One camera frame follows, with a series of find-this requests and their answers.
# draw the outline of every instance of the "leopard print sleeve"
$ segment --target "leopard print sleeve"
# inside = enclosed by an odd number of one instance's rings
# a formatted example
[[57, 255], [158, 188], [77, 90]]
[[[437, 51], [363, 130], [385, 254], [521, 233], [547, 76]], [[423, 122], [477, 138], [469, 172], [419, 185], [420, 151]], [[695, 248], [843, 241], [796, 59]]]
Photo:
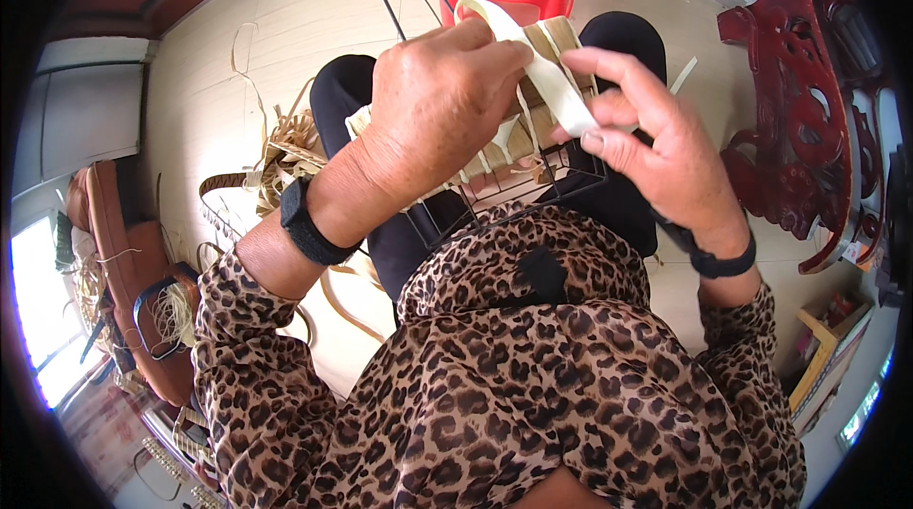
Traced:
[[772, 364], [777, 345], [770, 287], [762, 284], [741, 307], [701, 304], [700, 317], [708, 349], [698, 362], [723, 393], [757, 460], [759, 506], [798, 507], [805, 491], [805, 455]]
[[194, 389], [212, 433], [219, 482], [236, 507], [306, 496], [325, 455], [336, 401], [300, 340], [276, 334], [295, 302], [264, 290], [234, 255], [200, 277]]

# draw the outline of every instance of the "leopard print shirt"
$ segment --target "leopard print shirt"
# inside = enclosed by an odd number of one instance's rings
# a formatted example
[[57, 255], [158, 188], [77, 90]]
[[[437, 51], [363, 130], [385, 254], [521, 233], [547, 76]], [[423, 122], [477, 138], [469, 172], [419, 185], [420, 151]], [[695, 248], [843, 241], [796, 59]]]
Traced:
[[[517, 262], [540, 245], [567, 271], [568, 302], [489, 308], [530, 293]], [[234, 506], [506, 507], [562, 464], [611, 507], [802, 498], [770, 289], [702, 306], [709, 350], [692, 357], [650, 313], [636, 252], [575, 212], [544, 207], [431, 256], [341, 405], [307, 346], [276, 334], [295, 302], [234, 252], [199, 285], [195, 388]]]

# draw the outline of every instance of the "brown leather sofa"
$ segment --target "brown leather sofa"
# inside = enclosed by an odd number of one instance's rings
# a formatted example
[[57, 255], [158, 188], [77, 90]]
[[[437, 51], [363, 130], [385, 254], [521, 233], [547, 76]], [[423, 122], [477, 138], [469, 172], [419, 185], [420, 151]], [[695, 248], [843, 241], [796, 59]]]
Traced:
[[[175, 406], [190, 402], [194, 370], [190, 350], [182, 348], [162, 360], [153, 359], [133, 321], [133, 303], [143, 289], [165, 277], [168, 258], [158, 221], [124, 225], [120, 210], [117, 171], [113, 161], [96, 162], [77, 172], [67, 190], [67, 216], [77, 228], [91, 233], [98, 258], [108, 260], [108, 290], [114, 301], [114, 318], [130, 347], [136, 366], [155, 393]], [[153, 316], [143, 305], [139, 326], [153, 350], [162, 338], [154, 328]]]

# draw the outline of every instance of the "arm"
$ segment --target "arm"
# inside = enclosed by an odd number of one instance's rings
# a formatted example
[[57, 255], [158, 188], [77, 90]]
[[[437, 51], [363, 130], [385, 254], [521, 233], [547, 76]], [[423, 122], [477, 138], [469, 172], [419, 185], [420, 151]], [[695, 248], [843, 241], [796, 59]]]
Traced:
[[[330, 161], [304, 198], [317, 230], [353, 245], [451, 177], [494, 137], [530, 50], [493, 43], [481, 20], [385, 51], [374, 70], [371, 126]], [[323, 273], [264, 218], [200, 278], [194, 337], [197, 397], [210, 423], [219, 482], [234, 506], [305, 501], [336, 402], [311, 353], [279, 336]]]
[[[719, 259], [748, 246], [748, 223], [738, 208], [719, 154], [700, 118], [630, 55], [602, 49], [566, 51], [571, 69], [618, 83], [590, 101], [605, 128], [583, 135], [583, 149], [628, 176], [653, 207], [694, 232], [698, 247]], [[639, 124], [654, 138], [647, 147], [612, 126]], [[557, 131], [556, 137], [567, 139]], [[757, 265], [736, 277], [700, 279], [701, 320], [709, 349], [698, 362], [726, 400], [756, 460], [760, 506], [798, 506], [805, 488], [802, 444], [772, 366], [776, 350], [773, 297]]]

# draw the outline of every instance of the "person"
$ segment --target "person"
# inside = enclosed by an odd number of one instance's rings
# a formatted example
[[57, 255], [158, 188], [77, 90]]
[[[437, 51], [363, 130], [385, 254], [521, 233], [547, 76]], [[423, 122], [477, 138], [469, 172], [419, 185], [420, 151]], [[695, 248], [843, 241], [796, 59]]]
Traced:
[[[602, 128], [568, 146], [573, 162], [604, 160], [605, 183], [515, 218], [522, 204], [494, 206], [480, 220], [505, 223], [433, 252], [429, 222], [400, 212], [494, 137], [531, 50], [468, 19], [321, 70], [311, 106], [329, 163], [199, 283], [195, 391], [229, 503], [799, 505], [803, 449], [753, 256], [701, 277], [705, 352], [650, 313], [650, 206], [720, 261], [753, 246], [717, 151], [668, 92], [645, 20], [603, 14], [580, 37], [562, 60], [600, 78], [588, 106]], [[369, 102], [349, 142], [344, 118]], [[613, 128], [634, 124], [639, 135]], [[461, 223], [451, 194], [427, 214]], [[337, 403], [308, 347], [276, 329], [365, 237], [400, 327]]]

